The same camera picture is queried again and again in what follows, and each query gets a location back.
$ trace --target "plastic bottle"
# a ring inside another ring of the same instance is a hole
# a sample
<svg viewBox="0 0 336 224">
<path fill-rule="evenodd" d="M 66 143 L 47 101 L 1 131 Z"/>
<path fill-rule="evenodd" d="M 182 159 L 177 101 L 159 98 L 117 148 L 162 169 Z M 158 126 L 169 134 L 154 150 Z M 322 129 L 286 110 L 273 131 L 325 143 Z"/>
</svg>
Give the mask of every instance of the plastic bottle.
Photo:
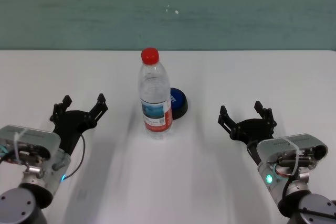
<svg viewBox="0 0 336 224">
<path fill-rule="evenodd" d="M 155 48 L 143 50 L 141 59 L 139 94 L 145 127 L 152 137 L 162 138 L 173 123 L 169 78 Z"/>
</svg>

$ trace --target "cable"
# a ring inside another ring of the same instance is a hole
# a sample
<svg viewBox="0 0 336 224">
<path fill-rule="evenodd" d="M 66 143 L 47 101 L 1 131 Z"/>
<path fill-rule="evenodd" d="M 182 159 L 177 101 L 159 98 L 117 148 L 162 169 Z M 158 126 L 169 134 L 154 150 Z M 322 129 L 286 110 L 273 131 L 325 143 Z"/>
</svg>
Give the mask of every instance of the cable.
<svg viewBox="0 0 336 224">
<path fill-rule="evenodd" d="M 8 152 L 7 148 L 0 144 L 0 149 L 6 154 Z"/>
<path fill-rule="evenodd" d="M 311 210 L 307 210 L 307 209 L 300 209 L 300 208 L 298 209 L 298 212 L 301 212 L 303 214 L 315 215 L 315 216 L 320 216 L 320 217 L 325 217 L 325 218 L 336 220 L 335 215 L 325 214 L 324 212 L 316 212 L 316 211 L 311 211 Z"/>
<path fill-rule="evenodd" d="M 78 169 L 80 168 L 80 166 L 81 166 L 82 163 L 83 163 L 84 155 L 85 155 L 85 139 L 84 139 L 84 137 L 83 137 L 82 134 L 81 134 L 80 136 L 81 136 L 82 139 L 83 139 L 83 155 L 82 155 L 82 160 L 80 161 L 80 163 L 79 163 L 79 165 L 77 166 L 77 168 L 76 168 L 70 175 L 68 175 L 68 176 L 66 176 L 64 179 L 62 179 L 62 181 L 63 181 L 63 180 L 66 180 L 67 178 L 70 178 L 73 174 L 75 174 L 76 171 L 78 171 Z"/>
<path fill-rule="evenodd" d="M 285 184 L 285 186 L 284 186 L 284 189 L 283 189 L 283 191 L 282 191 L 282 199 L 283 199 L 283 200 L 284 200 L 285 197 L 286 197 L 287 189 L 288 189 L 290 183 L 292 183 L 292 182 L 294 181 L 294 179 L 295 179 L 295 176 L 290 176 L 290 177 L 288 178 L 288 180 L 287 180 L 287 182 L 286 182 L 286 184 Z"/>
</svg>

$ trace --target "black wire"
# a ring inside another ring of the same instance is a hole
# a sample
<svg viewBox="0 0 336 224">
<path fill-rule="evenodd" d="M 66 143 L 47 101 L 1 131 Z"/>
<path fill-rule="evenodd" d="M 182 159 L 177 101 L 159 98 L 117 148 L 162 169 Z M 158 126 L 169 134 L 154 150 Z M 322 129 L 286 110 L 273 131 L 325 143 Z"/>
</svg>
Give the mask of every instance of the black wire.
<svg viewBox="0 0 336 224">
<path fill-rule="evenodd" d="M 18 148 L 17 151 L 18 151 L 18 152 L 24 152 L 24 151 L 29 151 L 29 149 L 26 148 L 26 147 L 22 147 L 22 148 Z M 11 151 L 7 152 L 7 153 L 0 159 L 0 164 L 1 164 L 3 161 L 7 161 L 8 159 L 10 159 L 14 154 L 15 154 L 15 150 L 11 150 Z"/>
<path fill-rule="evenodd" d="M 66 180 L 67 178 L 70 178 L 73 174 L 76 173 L 76 171 L 78 171 L 78 169 L 80 168 L 80 166 L 82 165 L 83 163 L 83 160 L 84 160 L 84 155 L 85 155 L 85 139 L 83 137 L 83 135 L 81 134 L 80 135 L 83 139 L 83 155 L 82 155 L 82 160 L 80 161 L 79 165 L 77 166 L 77 168 L 68 176 L 66 176 L 63 180 Z"/>
<path fill-rule="evenodd" d="M 329 219 L 336 220 L 335 215 L 325 214 L 324 212 L 316 212 L 316 211 L 311 211 L 311 210 L 307 210 L 307 209 L 300 209 L 300 208 L 298 209 L 298 212 L 301 212 L 303 214 L 315 215 L 315 216 L 326 217 L 326 218 L 329 218 Z"/>
<path fill-rule="evenodd" d="M 284 200 L 285 197 L 286 197 L 286 193 L 287 193 L 287 190 L 288 190 L 288 187 L 290 185 L 290 183 L 292 183 L 294 181 L 295 177 L 294 176 L 290 176 L 284 186 L 284 189 L 282 191 L 282 199 Z"/>
</svg>

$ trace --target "wall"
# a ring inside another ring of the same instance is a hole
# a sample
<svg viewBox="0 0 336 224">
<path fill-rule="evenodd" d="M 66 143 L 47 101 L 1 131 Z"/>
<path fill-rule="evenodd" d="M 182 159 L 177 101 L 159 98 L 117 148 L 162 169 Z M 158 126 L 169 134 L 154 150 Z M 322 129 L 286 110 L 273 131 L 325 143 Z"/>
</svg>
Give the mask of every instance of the wall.
<svg viewBox="0 0 336 224">
<path fill-rule="evenodd" d="M 0 0 L 0 49 L 336 49 L 336 0 Z"/>
</svg>

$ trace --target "table surface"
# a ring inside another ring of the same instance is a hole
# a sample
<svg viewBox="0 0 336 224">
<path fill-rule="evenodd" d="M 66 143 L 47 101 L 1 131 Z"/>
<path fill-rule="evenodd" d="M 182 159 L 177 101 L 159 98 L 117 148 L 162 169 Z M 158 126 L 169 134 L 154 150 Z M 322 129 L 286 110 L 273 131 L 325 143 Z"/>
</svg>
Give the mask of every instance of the table surface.
<svg viewBox="0 0 336 224">
<path fill-rule="evenodd" d="M 138 51 L 0 51 L 0 126 L 53 130 L 54 103 L 90 110 L 104 93 L 109 110 L 87 131 L 86 158 L 44 210 L 48 223 L 286 223 L 243 143 L 217 124 L 226 105 L 236 122 L 272 108 L 275 136 L 309 133 L 329 148 L 310 189 L 336 199 L 336 53 L 333 51 L 162 51 L 171 86 L 189 110 L 169 139 L 145 131 L 138 98 Z M 78 165 L 79 141 L 70 173 Z M 23 167 L 0 166 L 0 192 Z"/>
</svg>

